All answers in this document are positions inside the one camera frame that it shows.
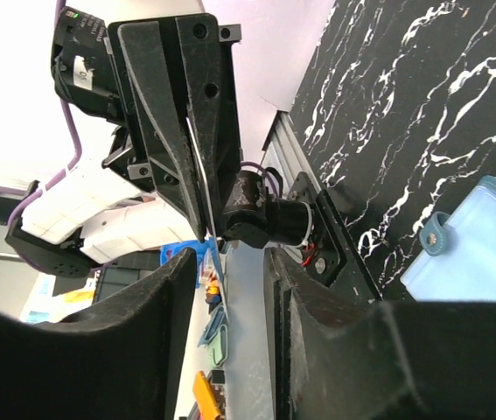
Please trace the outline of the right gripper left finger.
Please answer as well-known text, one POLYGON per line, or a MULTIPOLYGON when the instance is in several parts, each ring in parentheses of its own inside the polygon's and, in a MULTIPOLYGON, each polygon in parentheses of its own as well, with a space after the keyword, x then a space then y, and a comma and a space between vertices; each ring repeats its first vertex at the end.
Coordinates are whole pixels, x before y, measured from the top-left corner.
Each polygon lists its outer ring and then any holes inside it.
POLYGON ((186 248, 56 323, 0 313, 0 419, 170 419, 196 282, 186 248))

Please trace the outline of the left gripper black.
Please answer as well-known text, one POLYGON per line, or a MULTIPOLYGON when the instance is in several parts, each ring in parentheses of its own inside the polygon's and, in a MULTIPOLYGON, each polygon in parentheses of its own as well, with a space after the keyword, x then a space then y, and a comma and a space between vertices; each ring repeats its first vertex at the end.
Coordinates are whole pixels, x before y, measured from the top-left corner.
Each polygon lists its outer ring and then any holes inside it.
POLYGON ((221 25, 209 13, 115 22, 108 26, 110 58, 106 37, 102 19, 67 6, 61 10, 52 40, 56 94, 89 116, 126 122, 137 154, 151 164, 156 191, 202 240, 207 222, 185 129, 187 110, 216 232, 223 231, 224 207, 241 162, 233 63, 241 27, 221 25))

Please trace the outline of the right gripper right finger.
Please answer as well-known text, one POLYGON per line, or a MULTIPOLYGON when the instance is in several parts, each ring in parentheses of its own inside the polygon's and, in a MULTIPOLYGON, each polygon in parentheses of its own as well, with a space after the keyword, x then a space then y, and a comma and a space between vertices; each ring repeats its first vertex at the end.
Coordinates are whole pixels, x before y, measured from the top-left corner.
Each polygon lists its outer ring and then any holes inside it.
POLYGON ((357 306, 264 254, 278 419, 496 419, 496 303, 357 306))

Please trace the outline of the black VIP credit card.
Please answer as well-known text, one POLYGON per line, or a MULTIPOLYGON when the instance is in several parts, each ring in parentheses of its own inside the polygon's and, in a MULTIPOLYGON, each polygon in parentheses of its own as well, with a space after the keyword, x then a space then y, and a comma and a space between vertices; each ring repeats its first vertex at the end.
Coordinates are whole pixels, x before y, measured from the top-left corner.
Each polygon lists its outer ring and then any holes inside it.
POLYGON ((200 153, 200 147, 199 147, 199 141, 196 137, 191 119, 187 116, 185 118, 188 132, 190 135, 190 138, 192 140, 192 147, 194 151, 194 156, 196 159, 196 164, 198 166, 198 172, 199 172, 199 182, 201 184, 201 191, 203 194, 203 199, 204 199, 204 207, 206 208, 206 219, 208 220, 208 227, 207 231, 209 234, 214 237, 216 234, 216 226, 215 226, 215 221, 214 221, 214 216, 213 216, 213 207, 212 207, 212 202, 211 202, 211 195, 210 195, 210 190, 209 190, 209 185, 208 185, 208 179, 206 175, 206 170, 203 165, 203 160, 201 157, 200 153))

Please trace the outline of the blue leather card holder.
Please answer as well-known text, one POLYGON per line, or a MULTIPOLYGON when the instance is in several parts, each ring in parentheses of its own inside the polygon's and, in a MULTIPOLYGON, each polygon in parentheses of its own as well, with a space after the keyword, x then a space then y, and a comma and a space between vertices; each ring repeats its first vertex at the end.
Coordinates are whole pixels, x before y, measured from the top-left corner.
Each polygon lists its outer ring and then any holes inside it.
POLYGON ((401 277, 414 300, 496 302, 495 177, 484 176, 453 213, 433 213, 419 240, 401 277))

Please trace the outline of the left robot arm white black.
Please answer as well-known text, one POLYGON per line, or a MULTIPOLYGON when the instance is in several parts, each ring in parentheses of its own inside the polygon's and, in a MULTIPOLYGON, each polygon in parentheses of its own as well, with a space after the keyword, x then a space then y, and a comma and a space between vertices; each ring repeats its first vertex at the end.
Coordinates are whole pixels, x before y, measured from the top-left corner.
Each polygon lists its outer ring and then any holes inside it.
POLYGON ((76 155, 35 184, 6 242, 48 275, 83 277, 135 252, 208 237, 303 247, 311 205, 242 163, 234 83, 237 24, 201 9, 106 23, 63 7, 51 74, 64 109, 115 125, 107 155, 76 155))

